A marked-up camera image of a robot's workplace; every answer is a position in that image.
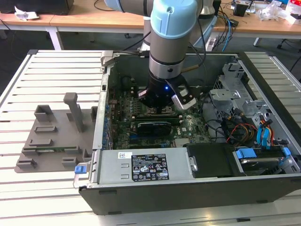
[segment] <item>electronic device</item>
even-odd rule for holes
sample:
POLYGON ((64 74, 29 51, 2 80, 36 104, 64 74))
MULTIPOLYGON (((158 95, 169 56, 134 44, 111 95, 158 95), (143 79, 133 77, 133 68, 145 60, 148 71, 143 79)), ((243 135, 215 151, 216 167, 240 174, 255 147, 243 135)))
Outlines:
MULTIPOLYGON (((187 54, 184 67, 196 60, 187 54)), ((184 74, 206 94, 186 111, 160 113, 137 98, 148 59, 116 52, 110 61, 92 158, 76 167, 90 172, 79 193, 94 213, 265 203, 301 188, 301 129, 244 53, 207 54, 206 73, 184 74)))
POLYGON ((25 12, 67 15, 74 0, 0 0, 1 13, 14 13, 15 6, 25 12))
POLYGON ((78 163, 73 184, 99 215, 266 203, 301 189, 301 128, 247 55, 207 53, 202 65, 186 53, 203 1, 105 2, 150 16, 150 51, 101 52, 98 107, 82 111, 76 93, 63 99, 70 111, 38 106, 16 171, 78 163))
POLYGON ((233 15, 243 17, 247 8, 249 8, 251 4, 249 2, 243 1, 241 3, 236 2, 235 7, 233 9, 233 15))

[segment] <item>power supply label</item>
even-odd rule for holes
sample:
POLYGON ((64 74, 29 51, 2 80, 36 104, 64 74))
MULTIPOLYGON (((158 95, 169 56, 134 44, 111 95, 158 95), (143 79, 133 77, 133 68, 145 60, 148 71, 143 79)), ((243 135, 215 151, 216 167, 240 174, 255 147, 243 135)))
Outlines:
POLYGON ((165 154, 132 155, 132 180, 169 180, 165 154))

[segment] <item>wooden desk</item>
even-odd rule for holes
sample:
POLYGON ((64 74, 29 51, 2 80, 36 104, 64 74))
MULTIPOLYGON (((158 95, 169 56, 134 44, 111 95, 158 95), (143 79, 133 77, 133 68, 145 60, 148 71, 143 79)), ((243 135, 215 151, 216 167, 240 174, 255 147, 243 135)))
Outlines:
MULTIPOLYGON (((39 15, 39 19, 23 21, 18 19, 15 14, 3 14, 0 13, 0 19, 11 29, 11 30, 28 30, 28 31, 48 31, 47 27, 50 26, 50 20, 54 15, 39 15)), ((6 34, 3 30, 8 28, 0 21, 0 37, 6 39, 6 34)))
MULTIPOLYGON (((51 26, 59 27, 97 27, 143 29, 143 17, 117 11, 101 11, 94 7, 95 0, 75 0, 67 16, 54 16, 51 26)), ((103 1, 96 5, 107 8, 103 1)))
MULTIPOLYGON (((94 7, 95 0, 74 0, 74 5, 67 16, 40 15, 40 19, 21 21, 14 14, 0 14, 0 18, 12 30, 47 31, 56 50, 63 49, 59 32, 116 32, 143 33, 143 17, 116 11, 101 11, 94 7)), ((238 37, 301 39, 301 25, 291 25, 286 20, 260 21, 255 14, 245 14, 244 17, 233 16, 233 11, 224 8, 229 18, 239 21, 234 32, 238 37)), ((97 4, 107 8, 104 2, 97 4)), ((7 29, 0 24, 0 29, 7 29)), ((219 18, 210 36, 215 39, 224 31, 224 23, 219 18)))
MULTIPOLYGON (((223 3, 228 3, 229 0, 223 0, 223 3)), ((230 10, 230 5, 225 7, 222 4, 222 9, 229 19, 239 21, 235 33, 266 33, 266 34, 301 34, 300 25, 291 25, 286 20, 279 18, 279 21, 268 20, 260 21, 258 16, 254 13, 246 13, 244 17, 234 16, 233 10, 230 10)), ((225 24, 221 18, 214 28, 215 31, 223 32, 225 24)))
MULTIPOLYGON (((286 20, 279 18, 279 21, 269 20, 260 21, 254 13, 246 13, 244 17, 234 16, 230 5, 225 7, 225 3, 229 0, 222 0, 222 9, 229 19, 239 21, 239 24, 233 33, 237 37, 253 37, 256 38, 254 46, 258 46, 261 38, 279 38, 279 39, 301 39, 301 25, 291 25, 286 20)), ((225 29, 225 24, 221 18, 218 18, 214 31, 210 36, 210 42, 218 37, 225 29)))
POLYGON ((23 21, 18 19, 13 13, 8 13, 8 14, 0 13, 0 19, 6 25, 24 25, 24 26, 50 26, 50 21, 54 17, 54 15, 42 14, 39 15, 39 17, 40 17, 39 19, 23 21))

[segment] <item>aluminum slotted table surface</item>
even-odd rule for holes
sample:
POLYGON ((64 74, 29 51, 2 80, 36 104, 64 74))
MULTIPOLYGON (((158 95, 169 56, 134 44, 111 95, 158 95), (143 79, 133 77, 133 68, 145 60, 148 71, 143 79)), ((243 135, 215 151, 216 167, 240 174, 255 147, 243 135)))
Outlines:
MULTIPOLYGON (((274 57, 247 53, 298 123, 297 80, 274 57)), ((14 172, 39 104, 67 109, 65 92, 77 92, 82 109, 97 105, 101 51, 38 51, 27 55, 0 98, 0 225, 300 225, 301 190, 273 203, 193 210, 95 215, 72 186, 74 173, 14 172), (238 222, 238 218, 251 221, 238 222)))

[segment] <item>blue latch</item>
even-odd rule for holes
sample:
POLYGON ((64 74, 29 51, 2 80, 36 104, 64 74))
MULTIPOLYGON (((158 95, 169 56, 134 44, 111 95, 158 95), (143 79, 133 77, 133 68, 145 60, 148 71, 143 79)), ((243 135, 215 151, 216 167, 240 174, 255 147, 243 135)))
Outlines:
POLYGON ((86 166, 76 166, 74 169, 75 174, 85 174, 87 173, 87 167, 86 166))
POLYGON ((291 151, 287 147, 284 147, 282 149, 282 151, 283 151, 283 153, 284 153, 285 156, 289 156, 291 154, 291 151))
POLYGON ((238 159, 242 158, 256 158, 257 155, 252 148, 240 148, 238 151, 236 151, 236 155, 238 159))

